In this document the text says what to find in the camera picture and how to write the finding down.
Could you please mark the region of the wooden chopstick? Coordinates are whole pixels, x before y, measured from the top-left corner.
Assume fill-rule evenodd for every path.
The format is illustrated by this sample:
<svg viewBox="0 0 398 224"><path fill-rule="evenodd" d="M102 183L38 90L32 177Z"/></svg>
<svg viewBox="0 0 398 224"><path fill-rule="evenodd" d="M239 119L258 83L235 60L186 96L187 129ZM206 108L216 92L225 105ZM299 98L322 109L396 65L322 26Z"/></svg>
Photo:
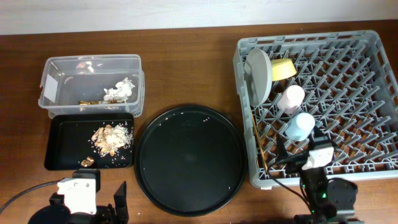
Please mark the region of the wooden chopstick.
<svg viewBox="0 0 398 224"><path fill-rule="evenodd" d="M256 120L254 119L254 115L253 115L252 111L250 111L250 114L251 114L253 129L254 129L254 135L256 137L257 145L258 145L259 150L260 150L262 165L264 167L265 173L267 174L268 173L268 166L267 166L266 158L264 156L264 151L262 149L261 139L259 137L259 133L258 133L258 130L257 130Z"/></svg>

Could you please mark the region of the grey dishwasher rack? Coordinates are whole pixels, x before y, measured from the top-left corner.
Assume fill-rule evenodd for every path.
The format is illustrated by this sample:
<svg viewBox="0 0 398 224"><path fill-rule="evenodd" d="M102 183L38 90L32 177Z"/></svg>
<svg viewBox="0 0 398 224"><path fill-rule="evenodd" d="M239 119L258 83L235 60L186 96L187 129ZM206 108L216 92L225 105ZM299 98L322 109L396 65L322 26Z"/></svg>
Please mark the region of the grey dishwasher rack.
<svg viewBox="0 0 398 224"><path fill-rule="evenodd" d="M268 99L251 106L244 64L249 52L261 49L270 59L289 58L297 74L272 83ZM305 91L300 112L337 144L326 167L328 177L351 181L397 177L397 81L379 34L373 30L250 37L238 41L233 57L241 102L249 180L258 189L279 183L297 185L299 178L275 166L276 135L283 136L289 115L277 102L289 86ZM250 111L266 158L262 165Z"/></svg>

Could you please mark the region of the brown scraps in bin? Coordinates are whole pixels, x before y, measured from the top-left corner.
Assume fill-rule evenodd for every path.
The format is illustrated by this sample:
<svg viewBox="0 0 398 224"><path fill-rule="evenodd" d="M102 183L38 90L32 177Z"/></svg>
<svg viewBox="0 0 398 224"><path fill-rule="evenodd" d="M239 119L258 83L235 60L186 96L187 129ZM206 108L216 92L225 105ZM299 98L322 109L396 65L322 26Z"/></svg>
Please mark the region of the brown scraps in bin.
<svg viewBox="0 0 398 224"><path fill-rule="evenodd" d="M119 104L117 100L108 101L80 101L79 110L93 110L93 109L113 109L115 104Z"/></svg>

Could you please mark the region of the black rectangular tray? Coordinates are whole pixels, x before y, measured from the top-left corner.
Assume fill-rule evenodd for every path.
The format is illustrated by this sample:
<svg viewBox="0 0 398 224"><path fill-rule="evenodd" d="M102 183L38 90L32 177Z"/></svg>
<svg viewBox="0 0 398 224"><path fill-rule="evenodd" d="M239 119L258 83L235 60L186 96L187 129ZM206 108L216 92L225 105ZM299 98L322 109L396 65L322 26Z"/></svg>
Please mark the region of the black rectangular tray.
<svg viewBox="0 0 398 224"><path fill-rule="evenodd" d="M102 153L92 136L107 125L127 130L128 142L113 156ZM44 160L47 170L81 169L82 161L93 159L90 169L125 168L132 164L134 117L130 113L66 114L53 118Z"/></svg>

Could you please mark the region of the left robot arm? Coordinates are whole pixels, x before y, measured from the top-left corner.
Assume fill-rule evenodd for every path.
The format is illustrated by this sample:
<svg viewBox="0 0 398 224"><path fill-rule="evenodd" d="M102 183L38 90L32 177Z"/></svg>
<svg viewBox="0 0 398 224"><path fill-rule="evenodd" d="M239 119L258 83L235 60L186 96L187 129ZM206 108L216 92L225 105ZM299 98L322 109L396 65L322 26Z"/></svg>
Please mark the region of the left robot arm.
<svg viewBox="0 0 398 224"><path fill-rule="evenodd" d="M127 184L114 194L114 205L97 206L94 180L67 178L58 184L50 205L35 212L28 223L37 224L119 224L129 221Z"/></svg>

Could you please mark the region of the yellow bowl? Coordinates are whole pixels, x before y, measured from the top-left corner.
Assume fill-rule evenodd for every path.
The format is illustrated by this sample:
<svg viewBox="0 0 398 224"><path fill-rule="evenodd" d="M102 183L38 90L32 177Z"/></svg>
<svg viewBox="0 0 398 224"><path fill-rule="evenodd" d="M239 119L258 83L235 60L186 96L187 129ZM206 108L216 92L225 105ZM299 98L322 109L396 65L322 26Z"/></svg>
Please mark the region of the yellow bowl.
<svg viewBox="0 0 398 224"><path fill-rule="evenodd" d="M271 61L272 81L290 78L297 74L293 61L289 58L281 58Z"/></svg>

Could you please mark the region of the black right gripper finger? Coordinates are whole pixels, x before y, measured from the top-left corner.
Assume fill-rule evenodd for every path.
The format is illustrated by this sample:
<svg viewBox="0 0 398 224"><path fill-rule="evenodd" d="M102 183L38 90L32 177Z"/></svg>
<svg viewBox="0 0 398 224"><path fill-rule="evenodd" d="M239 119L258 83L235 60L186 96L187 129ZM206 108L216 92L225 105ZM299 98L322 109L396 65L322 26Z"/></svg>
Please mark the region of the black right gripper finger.
<svg viewBox="0 0 398 224"><path fill-rule="evenodd" d="M324 134L317 126L313 128L312 137L312 147L313 148L327 148L336 147L336 143L333 142L326 134Z"/></svg>
<svg viewBox="0 0 398 224"><path fill-rule="evenodd" d="M283 142L280 134L276 135L276 143L277 143L276 147L277 147L278 155L277 155L277 159L275 161L280 162L280 161L283 161L284 159L288 158L289 155L287 153L287 150L285 148L284 142Z"/></svg>

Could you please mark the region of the food scraps pile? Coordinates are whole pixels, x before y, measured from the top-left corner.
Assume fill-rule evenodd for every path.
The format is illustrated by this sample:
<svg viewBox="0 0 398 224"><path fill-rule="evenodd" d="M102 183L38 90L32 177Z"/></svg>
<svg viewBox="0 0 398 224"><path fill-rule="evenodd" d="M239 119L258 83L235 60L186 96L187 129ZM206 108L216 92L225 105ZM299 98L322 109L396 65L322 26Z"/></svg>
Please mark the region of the food scraps pile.
<svg viewBox="0 0 398 224"><path fill-rule="evenodd" d="M92 143L100 157L107 155L114 157L120 149L127 149L128 146L132 146L133 131L125 124L115 126L107 124L98 128L88 141Z"/></svg>

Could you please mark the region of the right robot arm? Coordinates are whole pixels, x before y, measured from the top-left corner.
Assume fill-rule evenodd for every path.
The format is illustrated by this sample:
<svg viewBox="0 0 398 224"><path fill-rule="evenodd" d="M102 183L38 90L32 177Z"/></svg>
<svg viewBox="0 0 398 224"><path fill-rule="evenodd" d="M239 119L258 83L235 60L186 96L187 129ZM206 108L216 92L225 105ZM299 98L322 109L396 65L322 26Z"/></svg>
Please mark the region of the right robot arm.
<svg viewBox="0 0 398 224"><path fill-rule="evenodd" d="M280 135L276 137L275 166L285 165L287 174L299 175L298 195L308 215L294 216L295 223L361 223L354 218L358 186L339 177L328 178L325 167L334 158L337 144L317 127L313 128L306 151L289 156Z"/></svg>

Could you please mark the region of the round black tray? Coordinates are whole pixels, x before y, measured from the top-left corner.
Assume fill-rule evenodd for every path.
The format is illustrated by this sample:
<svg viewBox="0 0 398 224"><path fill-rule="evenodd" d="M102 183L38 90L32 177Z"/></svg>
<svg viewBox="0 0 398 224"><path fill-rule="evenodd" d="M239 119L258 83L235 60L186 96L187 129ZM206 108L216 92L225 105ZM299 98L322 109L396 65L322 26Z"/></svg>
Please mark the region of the round black tray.
<svg viewBox="0 0 398 224"><path fill-rule="evenodd" d="M197 217L224 207L239 191L248 159L235 125L201 105L155 117L136 146L134 172L146 197L161 210Z"/></svg>

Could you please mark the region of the pink cup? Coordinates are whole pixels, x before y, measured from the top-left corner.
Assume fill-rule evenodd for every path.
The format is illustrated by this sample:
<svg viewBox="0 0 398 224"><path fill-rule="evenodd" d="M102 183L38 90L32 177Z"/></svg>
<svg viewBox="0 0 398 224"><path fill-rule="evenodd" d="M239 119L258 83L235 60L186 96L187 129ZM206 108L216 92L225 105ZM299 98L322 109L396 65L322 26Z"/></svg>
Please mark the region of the pink cup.
<svg viewBox="0 0 398 224"><path fill-rule="evenodd" d="M301 86L292 85L282 93L277 107L280 110L284 110L286 114L293 114L301 105L304 98L304 89Z"/></svg>

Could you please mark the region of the crumpled white tissue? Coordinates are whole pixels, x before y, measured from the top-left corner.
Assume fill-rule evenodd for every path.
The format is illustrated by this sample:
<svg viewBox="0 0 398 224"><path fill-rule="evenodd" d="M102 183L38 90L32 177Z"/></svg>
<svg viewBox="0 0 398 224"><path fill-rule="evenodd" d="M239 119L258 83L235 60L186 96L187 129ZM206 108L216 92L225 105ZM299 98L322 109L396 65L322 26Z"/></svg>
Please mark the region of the crumpled white tissue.
<svg viewBox="0 0 398 224"><path fill-rule="evenodd" d="M132 83L128 77L124 80L117 82L115 88L104 89L105 95L103 101L110 103L126 103L128 98L132 95L132 89L136 86Z"/></svg>

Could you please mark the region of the blue cup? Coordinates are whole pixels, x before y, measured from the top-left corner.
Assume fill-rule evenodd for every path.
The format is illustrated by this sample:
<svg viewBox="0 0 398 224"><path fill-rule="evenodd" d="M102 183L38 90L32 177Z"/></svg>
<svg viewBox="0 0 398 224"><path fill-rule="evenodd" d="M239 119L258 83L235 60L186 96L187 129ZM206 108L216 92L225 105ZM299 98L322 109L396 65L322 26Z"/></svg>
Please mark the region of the blue cup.
<svg viewBox="0 0 398 224"><path fill-rule="evenodd" d="M309 113L299 113L289 122L285 135L293 141L303 141L312 132L315 126L315 119Z"/></svg>

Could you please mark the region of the grey-green round plate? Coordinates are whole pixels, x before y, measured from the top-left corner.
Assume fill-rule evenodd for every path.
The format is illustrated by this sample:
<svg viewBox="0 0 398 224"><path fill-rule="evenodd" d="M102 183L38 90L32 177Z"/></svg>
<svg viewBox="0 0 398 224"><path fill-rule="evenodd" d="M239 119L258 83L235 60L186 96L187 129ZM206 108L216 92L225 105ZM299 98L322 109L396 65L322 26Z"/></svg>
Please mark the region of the grey-green round plate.
<svg viewBox="0 0 398 224"><path fill-rule="evenodd" d="M261 49L252 49L244 64L248 76L248 93L251 106L263 104L269 97L272 86L272 66L269 56Z"/></svg>

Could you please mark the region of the clear plastic bin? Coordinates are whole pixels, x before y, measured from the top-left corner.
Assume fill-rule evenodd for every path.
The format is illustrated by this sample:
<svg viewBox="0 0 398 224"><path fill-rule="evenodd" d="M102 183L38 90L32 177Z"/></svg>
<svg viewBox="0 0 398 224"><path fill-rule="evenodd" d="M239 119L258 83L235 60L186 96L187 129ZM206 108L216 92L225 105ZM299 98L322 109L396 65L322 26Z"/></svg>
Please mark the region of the clear plastic bin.
<svg viewBox="0 0 398 224"><path fill-rule="evenodd" d="M126 77L136 86L126 103L113 109L79 110L80 101L103 101L104 89L115 88ZM79 55L47 59L38 105L49 116L61 114L131 113L138 117L144 110L145 79L137 54Z"/></svg>

